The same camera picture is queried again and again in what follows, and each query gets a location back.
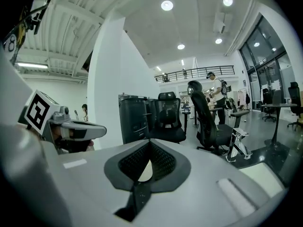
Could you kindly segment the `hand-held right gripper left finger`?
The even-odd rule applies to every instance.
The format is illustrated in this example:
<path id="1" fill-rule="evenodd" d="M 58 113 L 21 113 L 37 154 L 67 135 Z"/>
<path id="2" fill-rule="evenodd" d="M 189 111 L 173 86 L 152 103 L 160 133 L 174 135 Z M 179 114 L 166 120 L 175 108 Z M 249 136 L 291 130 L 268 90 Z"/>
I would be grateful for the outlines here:
<path id="1" fill-rule="evenodd" d="M 62 227 L 150 227 L 152 210 L 145 207 L 132 221 L 114 213 L 127 205 L 130 192 L 116 189 L 104 173 L 111 157 L 148 143 L 140 140 L 126 145 L 97 151 L 59 155 L 51 145 L 46 146 L 46 161 L 53 181 L 64 200 L 68 223 Z"/>

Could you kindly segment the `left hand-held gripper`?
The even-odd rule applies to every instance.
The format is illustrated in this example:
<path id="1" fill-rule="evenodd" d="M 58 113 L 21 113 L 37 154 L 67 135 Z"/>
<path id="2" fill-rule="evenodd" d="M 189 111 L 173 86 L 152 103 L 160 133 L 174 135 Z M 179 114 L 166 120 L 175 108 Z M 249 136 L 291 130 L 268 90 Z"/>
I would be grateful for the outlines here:
<path id="1" fill-rule="evenodd" d="M 71 120 L 69 109 L 58 104 L 46 93 L 36 90 L 26 107 L 24 119 L 27 127 L 33 128 L 40 140 L 52 143 L 60 154 L 71 153 L 68 143 L 63 136 L 54 137 L 53 129 L 62 125 L 62 128 L 74 129 L 76 141 L 94 140 L 106 135 L 106 127 L 94 123 Z"/>

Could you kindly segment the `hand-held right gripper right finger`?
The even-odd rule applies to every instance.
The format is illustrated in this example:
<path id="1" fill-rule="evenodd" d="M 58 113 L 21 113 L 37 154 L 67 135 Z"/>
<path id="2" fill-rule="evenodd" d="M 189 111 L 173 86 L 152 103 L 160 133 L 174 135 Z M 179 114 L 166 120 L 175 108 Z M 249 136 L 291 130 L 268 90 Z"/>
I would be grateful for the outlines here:
<path id="1" fill-rule="evenodd" d="M 249 227 L 248 219 L 270 200 L 262 187 L 222 158 L 155 140 L 186 156 L 189 177 L 173 192 L 152 194 L 133 221 L 136 227 Z"/>

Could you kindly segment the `person's left hand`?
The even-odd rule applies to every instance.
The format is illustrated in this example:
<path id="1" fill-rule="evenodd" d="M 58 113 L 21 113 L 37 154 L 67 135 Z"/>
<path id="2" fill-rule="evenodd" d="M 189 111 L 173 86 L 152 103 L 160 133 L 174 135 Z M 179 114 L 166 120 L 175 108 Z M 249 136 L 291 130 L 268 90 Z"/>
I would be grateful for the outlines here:
<path id="1" fill-rule="evenodd" d="M 92 140 L 76 141 L 74 138 L 74 129 L 55 127 L 53 129 L 53 139 L 55 146 L 63 153 L 78 153 L 94 151 L 94 142 Z"/>

